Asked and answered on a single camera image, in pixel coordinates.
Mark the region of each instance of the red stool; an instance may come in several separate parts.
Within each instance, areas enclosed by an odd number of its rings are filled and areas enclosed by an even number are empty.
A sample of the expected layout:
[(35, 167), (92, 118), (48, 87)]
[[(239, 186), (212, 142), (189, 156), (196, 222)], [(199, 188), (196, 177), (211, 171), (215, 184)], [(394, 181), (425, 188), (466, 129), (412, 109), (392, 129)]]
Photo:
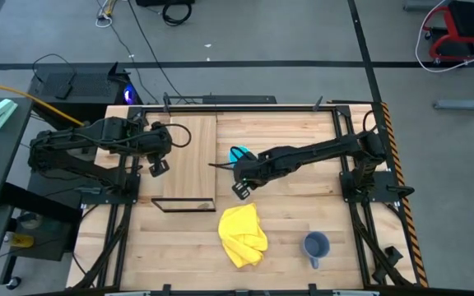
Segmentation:
[[(428, 27), (425, 24), (437, 12), (444, 13), (447, 28)], [(425, 39), (431, 39), (429, 55), (434, 64), (441, 61), (468, 61), (474, 58), (474, 2), (452, 1), (446, 7), (434, 9), (422, 27)]]

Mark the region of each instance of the gray floor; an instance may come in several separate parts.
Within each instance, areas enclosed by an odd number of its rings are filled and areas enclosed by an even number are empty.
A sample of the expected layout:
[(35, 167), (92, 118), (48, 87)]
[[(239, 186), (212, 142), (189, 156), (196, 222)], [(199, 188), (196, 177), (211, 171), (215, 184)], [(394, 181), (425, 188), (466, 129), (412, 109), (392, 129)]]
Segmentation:
[[(424, 12), (404, 12), (396, 0), (356, 0), (356, 5), (373, 61), (415, 61)], [(30, 63), (47, 53), (69, 62), (129, 62), (111, 29), (95, 27), (97, 8), (93, 0), (6, 0), (0, 13), (0, 63)], [(135, 9), (161, 61), (361, 61), (345, 1), (197, 0), (190, 21), (176, 28), (146, 9)], [(114, 10), (114, 26), (138, 62), (153, 61), (124, 1)], [(429, 60), (426, 49), (422, 43), (421, 56)], [(173, 93), (158, 70), (140, 72), (154, 94)], [(364, 68), (189, 68), (167, 73), (189, 95), (275, 95), (280, 103), (311, 103), (320, 95), (372, 100)], [(407, 184), (416, 189), (411, 203), (430, 285), (474, 289), (474, 113), (431, 107), (437, 99), (474, 99), (474, 68), (444, 74), (378, 68), (375, 75), (391, 109)], [(20, 90), (27, 89), (31, 77), (30, 70), (0, 71), (1, 84)], [(0, 91), (0, 97), (6, 96)], [(31, 121), (23, 142), (45, 128)], [(28, 181), (27, 153), (20, 148), (9, 176), (20, 186)], [(62, 262), (20, 260), (15, 274), (24, 279), (22, 286), (11, 292), (0, 286), (0, 295), (60, 290), (68, 267), (68, 257)]]

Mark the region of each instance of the blue light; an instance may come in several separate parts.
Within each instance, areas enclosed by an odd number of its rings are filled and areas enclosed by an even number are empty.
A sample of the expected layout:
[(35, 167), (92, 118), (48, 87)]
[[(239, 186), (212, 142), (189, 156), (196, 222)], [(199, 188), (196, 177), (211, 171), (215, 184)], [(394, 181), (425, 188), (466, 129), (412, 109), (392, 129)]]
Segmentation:
[(135, 89), (132, 85), (128, 84), (123, 90), (123, 100), (126, 104), (135, 104)]

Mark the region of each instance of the yellow cloth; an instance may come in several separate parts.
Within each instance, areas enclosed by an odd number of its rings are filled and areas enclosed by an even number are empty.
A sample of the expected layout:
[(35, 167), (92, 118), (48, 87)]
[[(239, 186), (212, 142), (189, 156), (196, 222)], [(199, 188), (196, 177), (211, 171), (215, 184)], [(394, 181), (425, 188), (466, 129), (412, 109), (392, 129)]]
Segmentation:
[(222, 247), (237, 268), (262, 259), (261, 251), (268, 249), (267, 236), (259, 227), (259, 217), (254, 203), (236, 206), (224, 211), (219, 222)]

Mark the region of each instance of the mug handle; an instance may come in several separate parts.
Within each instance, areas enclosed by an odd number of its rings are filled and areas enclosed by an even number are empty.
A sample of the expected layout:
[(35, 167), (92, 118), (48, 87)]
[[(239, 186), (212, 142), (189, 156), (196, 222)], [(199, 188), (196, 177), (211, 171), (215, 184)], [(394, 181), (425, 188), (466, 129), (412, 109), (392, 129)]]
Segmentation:
[(318, 258), (310, 258), (310, 264), (312, 265), (312, 268), (318, 269), (319, 268), (319, 260)]

